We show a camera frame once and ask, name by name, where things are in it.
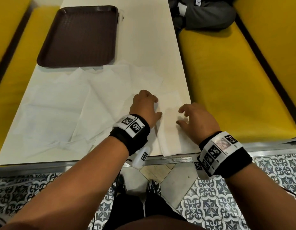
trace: white table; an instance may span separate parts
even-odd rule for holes
[[[167,0],[64,0],[62,7],[90,5],[116,6],[124,17],[118,28],[116,61],[124,59],[137,66],[152,66],[164,78],[164,92],[177,90],[182,102],[190,103]],[[37,65],[22,103],[27,102],[30,87],[72,70],[75,69],[45,69]],[[83,157],[71,151],[52,149],[25,158],[22,136],[12,133],[19,118],[18,110],[0,152],[0,165],[74,161]],[[161,155],[157,141],[151,155]]]

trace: black pants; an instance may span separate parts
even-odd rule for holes
[[[157,194],[147,194],[145,202],[146,217],[154,215],[168,216],[186,221],[178,213],[174,212],[166,201]],[[144,218],[144,208],[139,197],[119,194],[115,197],[109,220],[103,230],[114,230],[124,224]]]

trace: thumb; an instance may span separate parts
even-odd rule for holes
[[[156,112],[155,113],[155,116],[156,116],[157,121],[159,121],[161,119],[162,114],[163,114],[162,112]]]
[[[178,120],[176,123],[182,128],[183,131],[187,131],[188,123],[186,123],[184,120]]]

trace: person's left arm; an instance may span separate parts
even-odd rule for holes
[[[150,128],[162,113],[154,112],[158,99],[141,90],[130,114],[142,116]],[[2,229],[86,229],[102,199],[127,160],[127,147],[109,136],[71,169],[28,202]]]

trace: person's right arm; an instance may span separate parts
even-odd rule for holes
[[[185,104],[179,112],[189,116],[189,123],[179,120],[177,124],[197,145],[220,131],[200,104]],[[251,229],[296,230],[296,200],[258,166],[251,163],[225,181]]]

